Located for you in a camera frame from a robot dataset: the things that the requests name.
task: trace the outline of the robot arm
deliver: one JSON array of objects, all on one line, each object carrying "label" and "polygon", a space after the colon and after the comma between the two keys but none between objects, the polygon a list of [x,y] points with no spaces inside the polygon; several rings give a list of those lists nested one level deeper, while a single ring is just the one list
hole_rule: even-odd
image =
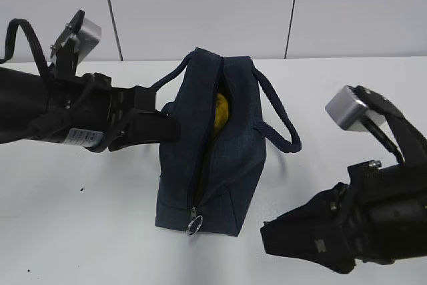
[{"label": "robot arm", "polygon": [[[369,131],[398,165],[369,161],[348,167],[339,183],[261,229],[268,254],[301,258],[347,274],[363,262],[392,264],[427,256],[427,141],[385,97],[346,86],[326,106],[344,130]],[[402,154],[382,132],[387,121]]]},{"label": "robot arm", "polygon": [[51,46],[48,67],[24,19],[7,29],[5,63],[21,26],[40,76],[0,68],[0,144],[32,139],[86,147],[91,152],[179,139],[178,121],[155,109],[155,90],[111,86],[100,73],[76,76],[77,65],[101,39],[101,28],[78,11]]}]

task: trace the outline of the bag handle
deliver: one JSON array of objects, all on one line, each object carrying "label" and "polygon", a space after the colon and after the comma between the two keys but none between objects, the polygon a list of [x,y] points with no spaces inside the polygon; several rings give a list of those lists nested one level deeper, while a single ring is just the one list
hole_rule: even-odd
[{"label": "bag handle", "polygon": [[289,133],[291,134],[292,143],[284,139],[274,128],[265,123],[264,121],[256,121],[254,128],[270,140],[281,152],[284,153],[297,153],[301,150],[301,139],[296,131],[294,125],[292,125],[289,117],[286,113],[285,107],[283,107],[279,96],[271,85],[270,81],[264,76],[261,71],[255,67],[252,69],[252,74],[260,83],[263,92],[266,94],[268,100],[273,106],[276,113],[279,115],[282,122],[285,124]]},{"label": "bag handle", "polygon": [[184,60],[178,65],[178,67],[175,68],[174,71],[172,71],[170,74],[166,75],[165,77],[161,78],[158,82],[154,83],[150,89],[154,89],[155,91],[158,91],[160,88],[162,88],[165,84],[169,83],[170,81],[174,80],[180,73],[184,71],[184,69],[187,67],[188,62],[193,57],[193,51],[186,55]]}]

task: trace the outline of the yellow object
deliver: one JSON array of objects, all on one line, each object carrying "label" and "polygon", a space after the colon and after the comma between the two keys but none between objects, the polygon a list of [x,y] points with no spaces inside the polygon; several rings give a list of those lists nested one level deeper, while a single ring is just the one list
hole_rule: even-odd
[{"label": "yellow object", "polygon": [[213,136],[215,137],[226,125],[230,117],[230,104],[221,93],[216,94],[215,122],[213,123]]}]

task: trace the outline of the metal ring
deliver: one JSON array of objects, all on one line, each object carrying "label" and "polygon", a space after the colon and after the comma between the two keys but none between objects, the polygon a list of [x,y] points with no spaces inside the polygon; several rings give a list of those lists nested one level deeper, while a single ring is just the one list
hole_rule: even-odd
[{"label": "metal ring", "polygon": [[[193,224],[194,224],[194,222],[196,221],[196,220],[200,220],[200,223],[197,225],[197,227],[195,228],[195,230],[194,230],[194,232],[191,232],[191,227],[193,227]],[[191,220],[191,222],[188,224],[188,227],[187,227],[187,230],[185,231],[185,233],[187,234],[187,236],[193,236],[193,235],[195,235],[198,231],[199,231],[199,229],[201,228],[201,225],[203,224],[203,216],[202,215],[199,215],[199,216],[196,216],[195,218],[193,218],[192,220]]]}]

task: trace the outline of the white table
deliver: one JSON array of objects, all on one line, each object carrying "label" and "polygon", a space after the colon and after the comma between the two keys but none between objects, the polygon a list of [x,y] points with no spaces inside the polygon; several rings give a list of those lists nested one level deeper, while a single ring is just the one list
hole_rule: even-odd
[{"label": "white table", "polygon": [[[112,76],[115,86],[149,86],[176,61],[89,62],[79,74]],[[349,276],[264,253],[260,227],[347,182],[346,168],[394,159],[369,134],[342,131],[324,106],[346,84],[391,99],[427,134],[427,57],[259,60],[298,129],[302,152],[268,159],[238,238],[156,228],[157,146],[91,154],[75,146],[20,141],[0,146],[0,284],[421,284],[427,259],[393,266],[358,262]],[[30,63],[10,68],[35,72]],[[158,94],[173,99],[176,80]],[[266,121],[285,133],[263,96]]]}]

